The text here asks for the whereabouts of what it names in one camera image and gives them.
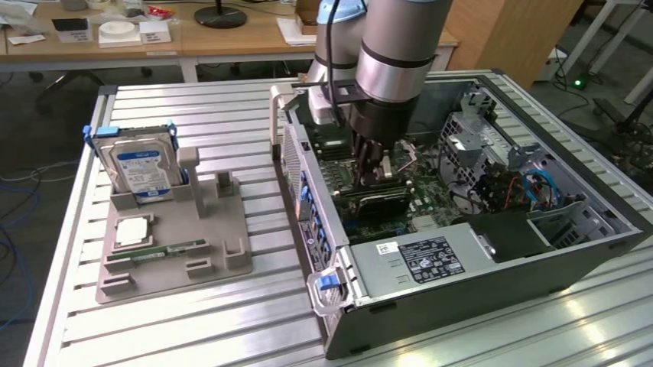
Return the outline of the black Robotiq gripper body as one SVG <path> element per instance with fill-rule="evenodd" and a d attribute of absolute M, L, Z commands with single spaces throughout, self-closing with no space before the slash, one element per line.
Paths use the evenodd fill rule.
<path fill-rule="evenodd" d="M 406 134 L 416 106 L 416 99 L 398 103 L 376 99 L 354 102 L 350 118 L 353 147 L 362 149 L 372 141 L 384 149 L 393 148 Z"/>

